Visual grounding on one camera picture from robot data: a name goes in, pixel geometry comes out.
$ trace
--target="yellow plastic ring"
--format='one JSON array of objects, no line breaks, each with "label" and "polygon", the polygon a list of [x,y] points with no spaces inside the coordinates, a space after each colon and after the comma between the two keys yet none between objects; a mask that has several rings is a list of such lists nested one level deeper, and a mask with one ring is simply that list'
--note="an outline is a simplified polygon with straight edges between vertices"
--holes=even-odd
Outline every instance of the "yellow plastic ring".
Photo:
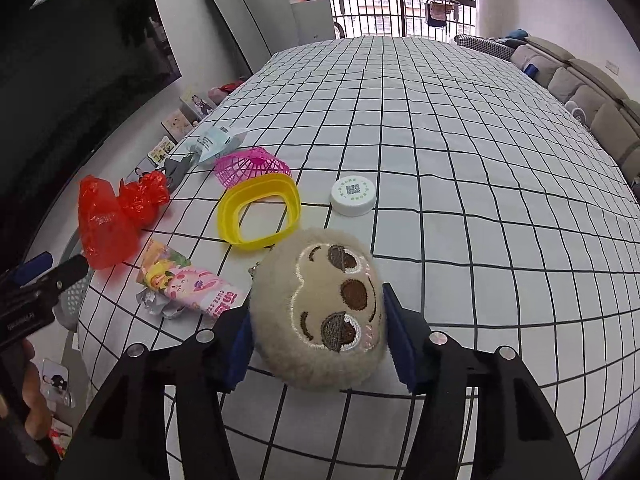
[{"label": "yellow plastic ring", "polygon": [[[280,196],[287,206],[288,225],[280,232],[263,238],[245,241],[240,235],[240,211],[251,202]],[[245,180],[227,190],[218,204],[218,233],[223,240],[239,249],[254,251],[273,245],[284,237],[289,236],[298,228],[300,222],[300,194],[296,183],[290,176],[283,173],[268,173]]]}]

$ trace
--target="plaid pillow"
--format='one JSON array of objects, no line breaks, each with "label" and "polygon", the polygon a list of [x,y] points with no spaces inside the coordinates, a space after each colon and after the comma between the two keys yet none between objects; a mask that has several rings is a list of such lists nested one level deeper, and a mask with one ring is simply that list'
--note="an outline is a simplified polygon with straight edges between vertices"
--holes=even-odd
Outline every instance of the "plaid pillow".
[{"label": "plaid pillow", "polygon": [[493,40],[486,40],[485,38],[476,38],[475,36],[468,36],[466,34],[459,34],[453,38],[457,46],[466,46],[472,48],[478,52],[484,52],[494,57],[499,57],[505,61],[511,59],[511,56],[515,52],[514,48],[498,43]]}]

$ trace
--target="sloth plush toy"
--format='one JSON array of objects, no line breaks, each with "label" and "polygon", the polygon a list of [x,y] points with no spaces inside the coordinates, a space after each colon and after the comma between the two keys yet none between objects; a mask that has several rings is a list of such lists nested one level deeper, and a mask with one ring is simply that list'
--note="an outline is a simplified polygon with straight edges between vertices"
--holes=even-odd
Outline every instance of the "sloth plush toy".
[{"label": "sloth plush toy", "polygon": [[382,284],[343,232],[300,230],[279,243],[255,270],[250,312],[258,352],[292,386],[356,386],[385,352]]}]

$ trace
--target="gray sofa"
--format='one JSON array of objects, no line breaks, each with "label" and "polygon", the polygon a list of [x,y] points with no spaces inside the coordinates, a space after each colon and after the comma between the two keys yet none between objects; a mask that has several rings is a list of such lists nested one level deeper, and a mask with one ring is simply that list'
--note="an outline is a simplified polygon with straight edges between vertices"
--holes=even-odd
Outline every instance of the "gray sofa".
[{"label": "gray sofa", "polygon": [[640,175],[640,103],[603,70],[576,59],[555,43],[529,36],[511,56],[524,70],[535,65],[535,81],[562,104],[575,102],[586,115],[586,125],[603,149],[616,161],[629,184]]}]

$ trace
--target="white bedsheet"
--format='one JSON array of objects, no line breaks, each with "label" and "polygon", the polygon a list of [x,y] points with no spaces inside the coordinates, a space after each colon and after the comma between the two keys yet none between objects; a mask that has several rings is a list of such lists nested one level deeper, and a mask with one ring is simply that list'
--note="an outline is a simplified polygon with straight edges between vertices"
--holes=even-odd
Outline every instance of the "white bedsheet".
[{"label": "white bedsheet", "polygon": [[[292,169],[302,226],[357,236],[403,306],[432,328],[470,348],[513,346],[583,475],[601,474],[639,418],[639,209],[615,163],[545,89],[472,50],[362,37],[277,54],[207,121],[251,128],[245,145]],[[329,206],[331,184],[347,174],[376,183],[367,215]],[[247,269],[264,251],[220,240],[222,191],[196,168],[153,236],[248,288]],[[282,214],[278,203],[251,205],[245,235],[276,230]],[[97,273],[82,308],[80,345],[97,388],[129,344],[175,345],[207,325],[193,312],[162,323],[147,315],[132,263]],[[407,394],[390,358],[357,391],[333,394],[287,388],[263,370],[254,354],[244,382],[223,396],[241,479],[398,478],[424,401]],[[460,479],[475,441],[468,393]],[[172,405],[168,396],[167,449],[180,478]]]}]

